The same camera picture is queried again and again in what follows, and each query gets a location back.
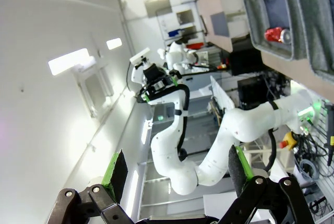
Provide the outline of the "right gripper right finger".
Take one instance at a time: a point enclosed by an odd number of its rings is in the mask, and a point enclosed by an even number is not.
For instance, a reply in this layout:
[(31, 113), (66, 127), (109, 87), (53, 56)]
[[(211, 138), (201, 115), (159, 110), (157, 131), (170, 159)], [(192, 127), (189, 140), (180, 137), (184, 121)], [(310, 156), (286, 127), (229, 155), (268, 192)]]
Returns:
[(275, 223), (314, 223), (304, 194), (294, 177), (278, 182), (254, 175), (240, 147), (231, 146), (229, 172), (237, 198), (219, 223), (250, 223), (257, 210), (268, 210)]

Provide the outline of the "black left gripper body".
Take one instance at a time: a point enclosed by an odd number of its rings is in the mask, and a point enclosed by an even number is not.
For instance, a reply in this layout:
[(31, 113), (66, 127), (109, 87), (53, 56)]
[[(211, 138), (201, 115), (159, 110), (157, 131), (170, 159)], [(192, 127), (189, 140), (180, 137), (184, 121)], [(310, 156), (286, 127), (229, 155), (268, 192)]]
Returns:
[(143, 88), (150, 91), (150, 96), (165, 96), (177, 91), (177, 86), (171, 81), (169, 72), (156, 64), (144, 70), (144, 77), (146, 83)]

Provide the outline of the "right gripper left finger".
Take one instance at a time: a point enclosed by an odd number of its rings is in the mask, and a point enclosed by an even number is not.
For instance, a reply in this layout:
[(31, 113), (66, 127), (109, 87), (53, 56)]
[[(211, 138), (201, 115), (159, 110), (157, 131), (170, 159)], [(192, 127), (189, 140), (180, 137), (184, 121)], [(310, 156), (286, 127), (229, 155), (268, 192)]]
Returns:
[(78, 192), (62, 189), (51, 210), (47, 223), (89, 223), (100, 217), (104, 223), (133, 223), (120, 206), (128, 168), (123, 151), (112, 156), (102, 182)]

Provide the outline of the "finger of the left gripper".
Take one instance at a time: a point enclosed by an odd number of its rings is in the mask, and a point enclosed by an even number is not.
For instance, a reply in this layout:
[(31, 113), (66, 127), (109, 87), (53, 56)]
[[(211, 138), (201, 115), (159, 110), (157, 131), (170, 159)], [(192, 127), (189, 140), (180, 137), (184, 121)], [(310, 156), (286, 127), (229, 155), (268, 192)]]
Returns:
[(182, 79), (182, 75), (179, 71), (173, 69), (169, 71), (169, 76), (171, 77), (171, 81), (175, 86), (178, 86), (178, 81)]
[(148, 103), (150, 101), (150, 91), (147, 88), (141, 88), (135, 94), (137, 103)]

